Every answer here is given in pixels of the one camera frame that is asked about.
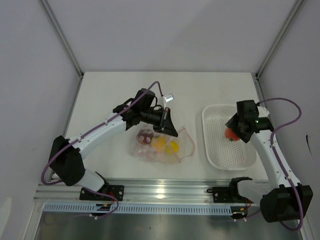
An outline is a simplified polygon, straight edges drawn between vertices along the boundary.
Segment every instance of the plastic bag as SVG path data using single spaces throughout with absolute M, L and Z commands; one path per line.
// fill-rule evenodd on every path
M 179 164 L 181 160 L 195 153 L 195 143 L 183 126 L 178 137 L 164 135 L 144 124 L 132 143 L 132 155 L 148 162 Z

